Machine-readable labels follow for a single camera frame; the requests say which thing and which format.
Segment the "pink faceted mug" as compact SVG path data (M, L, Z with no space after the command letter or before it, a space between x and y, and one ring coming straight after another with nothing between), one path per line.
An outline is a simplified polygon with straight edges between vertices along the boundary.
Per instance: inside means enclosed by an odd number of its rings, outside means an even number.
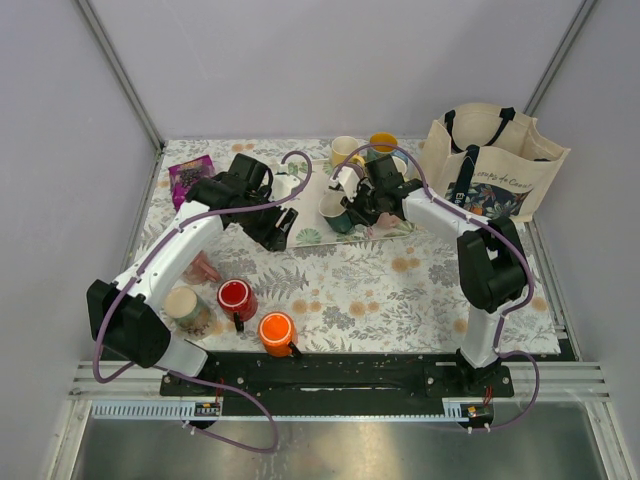
M391 232L401 223L402 220L397 216L389 213L382 213L374 225L368 228L368 232L373 236L382 235L384 233Z

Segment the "dark green mug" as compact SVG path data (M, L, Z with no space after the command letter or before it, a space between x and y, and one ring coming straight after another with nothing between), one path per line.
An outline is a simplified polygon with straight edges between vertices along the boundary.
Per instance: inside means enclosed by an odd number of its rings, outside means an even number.
M345 198L346 196L341 192L329 191L324 194L318 205L320 215L338 234L348 234L354 229L354 223L342 205Z

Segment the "yellow mug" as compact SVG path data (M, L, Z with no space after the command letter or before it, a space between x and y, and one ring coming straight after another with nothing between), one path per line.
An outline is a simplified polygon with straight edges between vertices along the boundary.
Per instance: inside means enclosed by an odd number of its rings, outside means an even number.
M346 157L360 146L359 141L351 136L336 137L331 143L329 160L333 168L338 167Z

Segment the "blue floral mug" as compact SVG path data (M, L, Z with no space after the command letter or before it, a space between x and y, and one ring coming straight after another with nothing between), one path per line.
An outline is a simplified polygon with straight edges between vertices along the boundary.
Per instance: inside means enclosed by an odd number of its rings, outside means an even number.
M388 132L378 132L370 137L369 143L371 147L367 149L365 155L366 163L370 163L385 155L391 155L394 159L396 169L403 175L407 173L408 159L403 152L396 149L398 141L394 135Z

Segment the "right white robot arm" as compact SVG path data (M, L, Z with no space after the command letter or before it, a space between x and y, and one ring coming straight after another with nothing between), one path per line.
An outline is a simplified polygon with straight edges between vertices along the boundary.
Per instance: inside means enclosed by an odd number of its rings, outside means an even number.
M342 192L341 205L353 223L370 226L388 213L455 247L459 285L470 304L455 383L466 395L480 394L490 385L490 372L509 357L499 351L506 316L527 305L534 293L515 224L455 206L427 185L423 173L405 179L389 155L366 163L365 170L361 177L361 168L345 160L330 177L329 187Z

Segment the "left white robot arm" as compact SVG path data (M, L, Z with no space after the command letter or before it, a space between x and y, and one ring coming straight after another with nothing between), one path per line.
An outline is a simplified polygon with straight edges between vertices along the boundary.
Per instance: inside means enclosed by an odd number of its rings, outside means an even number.
M88 288L94 378L106 383L98 362L109 349L129 366L181 374L182 383L196 395L212 391L217 372L206 364L208 353L169 330L159 315L163 302L205 244L231 224L240 225L268 251L284 250L297 212L283 205L308 182L284 168L273 172L244 154L236 155L228 170L199 179L166 230L137 261L114 280L96 280Z

